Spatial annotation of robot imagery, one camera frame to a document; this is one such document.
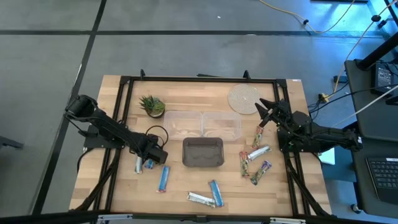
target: concrete floor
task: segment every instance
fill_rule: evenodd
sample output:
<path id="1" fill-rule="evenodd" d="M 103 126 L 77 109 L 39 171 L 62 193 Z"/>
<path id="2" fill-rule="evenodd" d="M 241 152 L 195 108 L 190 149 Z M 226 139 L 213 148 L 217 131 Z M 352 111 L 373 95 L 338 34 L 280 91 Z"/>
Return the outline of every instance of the concrete floor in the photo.
<path id="1" fill-rule="evenodd" d="M 100 2 L 3 0 L 0 30 L 91 30 Z M 317 30 L 329 28 L 348 7 L 309 0 L 300 0 L 300 4 L 268 2 L 307 16 Z M 383 4 L 373 0 L 377 12 Z M 367 5 L 355 4 L 333 29 L 341 31 L 341 37 L 97 35 L 79 93 L 96 98 L 103 75 L 137 75 L 140 69 L 156 76 L 204 73 L 222 77 L 241 77 L 249 70 L 252 77 L 302 79 L 307 102 L 314 103 L 319 92 L 331 92 L 332 77 L 358 40 L 350 34 L 364 31 L 371 15 Z M 388 33 L 394 29 L 393 22 L 385 26 Z M 304 29 L 292 16 L 256 0 L 112 0 L 106 3 L 99 30 Z M 374 24 L 370 30 L 378 29 Z M 25 143 L 22 151 L 8 147 L 0 151 L 0 217 L 30 212 L 87 41 L 87 35 L 0 35 L 0 135 Z M 381 36 L 365 37 L 350 58 L 367 56 L 383 41 Z M 317 122 L 333 125 L 353 112 L 347 97 L 321 110 Z M 82 145 L 83 138 L 69 127 L 45 213 L 68 210 Z M 338 217 L 397 222 L 351 212 L 348 206 L 355 203 L 352 184 L 327 180 L 326 186 L 333 214 Z"/>

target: transparent plastic bin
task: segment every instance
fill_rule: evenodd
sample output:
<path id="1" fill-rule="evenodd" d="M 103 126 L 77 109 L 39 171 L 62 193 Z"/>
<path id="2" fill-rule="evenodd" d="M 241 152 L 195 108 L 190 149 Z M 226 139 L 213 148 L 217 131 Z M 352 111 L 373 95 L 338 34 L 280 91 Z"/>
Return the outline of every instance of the transparent plastic bin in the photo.
<path id="1" fill-rule="evenodd" d="M 171 140 L 200 137 L 201 117 L 199 111 L 168 111 L 164 115 L 163 127 L 169 133 Z"/>
<path id="2" fill-rule="evenodd" d="M 235 141 L 242 135 L 241 115 L 236 112 L 204 112 L 202 136 Z"/>

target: blue candy bar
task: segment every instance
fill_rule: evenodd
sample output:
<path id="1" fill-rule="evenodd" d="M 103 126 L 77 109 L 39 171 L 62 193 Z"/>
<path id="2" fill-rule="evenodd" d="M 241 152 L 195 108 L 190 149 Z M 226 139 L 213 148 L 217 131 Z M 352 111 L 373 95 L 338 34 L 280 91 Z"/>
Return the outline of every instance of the blue candy bar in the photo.
<path id="1" fill-rule="evenodd" d="M 155 162 L 152 159 L 148 159 L 147 162 L 145 163 L 145 168 L 146 169 L 152 169 L 154 168 Z"/>
<path id="2" fill-rule="evenodd" d="M 211 187 L 211 193 L 213 193 L 213 198 L 216 201 L 216 206 L 217 207 L 224 206 L 224 202 L 223 202 L 223 199 L 221 198 L 221 193 L 218 188 L 216 180 L 212 180 L 211 182 L 209 182 L 209 184 Z"/>
<path id="3" fill-rule="evenodd" d="M 160 177 L 159 189 L 156 191 L 158 193 L 166 192 L 167 177 L 169 176 L 170 167 L 163 166 L 162 176 Z"/>
<path id="4" fill-rule="evenodd" d="M 142 174 L 142 158 L 137 156 L 136 168 L 134 169 L 136 174 Z"/>

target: cable clip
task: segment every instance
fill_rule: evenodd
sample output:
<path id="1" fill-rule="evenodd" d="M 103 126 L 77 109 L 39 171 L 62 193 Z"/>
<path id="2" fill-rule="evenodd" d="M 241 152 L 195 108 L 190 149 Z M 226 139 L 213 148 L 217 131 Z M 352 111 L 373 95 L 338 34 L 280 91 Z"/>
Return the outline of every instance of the cable clip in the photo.
<path id="1" fill-rule="evenodd" d="M 381 16 L 379 16 L 379 15 L 372 16 L 372 21 L 373 22 L 379 22 L 380 20 L 381 20 Z"/>

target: keyboard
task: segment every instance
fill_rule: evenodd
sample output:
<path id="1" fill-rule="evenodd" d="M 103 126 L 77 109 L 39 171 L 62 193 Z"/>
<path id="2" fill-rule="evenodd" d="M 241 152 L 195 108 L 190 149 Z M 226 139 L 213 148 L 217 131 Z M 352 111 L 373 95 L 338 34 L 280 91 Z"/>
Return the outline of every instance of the keyboard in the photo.
<path id="1" fill-rule="evenodd" d="M 366 159 L 378 199 L 398 205 L 398 158 Z"/>

